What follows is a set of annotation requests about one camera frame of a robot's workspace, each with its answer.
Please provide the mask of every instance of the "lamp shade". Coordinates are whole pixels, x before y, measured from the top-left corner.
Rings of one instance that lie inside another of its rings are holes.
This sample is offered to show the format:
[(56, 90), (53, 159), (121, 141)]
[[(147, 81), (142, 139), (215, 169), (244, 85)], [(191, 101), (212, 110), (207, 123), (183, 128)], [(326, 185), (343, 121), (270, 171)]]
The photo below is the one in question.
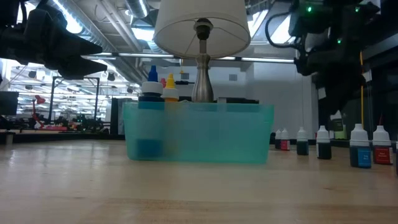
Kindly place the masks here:
[(207, 39), (211, 58), (234, 55), (251, 41), (243, 0), (162, 0), (154, 41), (164, 51), (183, 58), (199, 54), (196, 21), (206, 18), (213, 24)]

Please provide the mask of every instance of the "table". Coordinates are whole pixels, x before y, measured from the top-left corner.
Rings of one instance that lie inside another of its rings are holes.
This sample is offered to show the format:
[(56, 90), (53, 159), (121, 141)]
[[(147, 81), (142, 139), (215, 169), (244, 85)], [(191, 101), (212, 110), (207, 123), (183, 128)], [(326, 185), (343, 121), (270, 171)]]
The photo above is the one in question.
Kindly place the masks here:
[(271, 150), (266, 165), (137, 162), (124, 141), (0, 146), (5, 223), (396, 223), (394, 167)]

